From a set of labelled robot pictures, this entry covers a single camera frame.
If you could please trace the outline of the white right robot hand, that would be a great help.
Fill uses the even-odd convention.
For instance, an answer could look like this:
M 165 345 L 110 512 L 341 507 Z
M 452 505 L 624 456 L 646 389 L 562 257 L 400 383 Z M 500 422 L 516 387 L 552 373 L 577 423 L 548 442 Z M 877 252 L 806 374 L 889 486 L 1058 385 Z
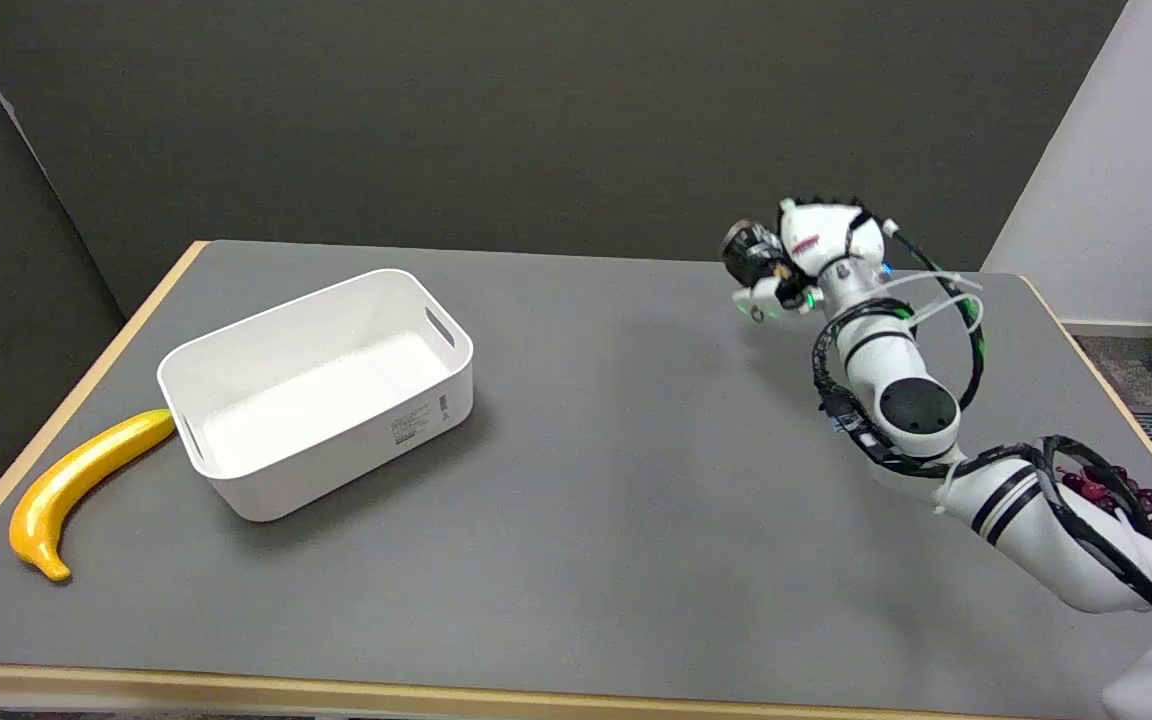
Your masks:
M 738 288 L 733 305 L 755 323 L 823 310 L 835 318 L 881 291 L 882 220 L 861 202 L 781 200 L 776 228 L 732 223 L 719 258 Z

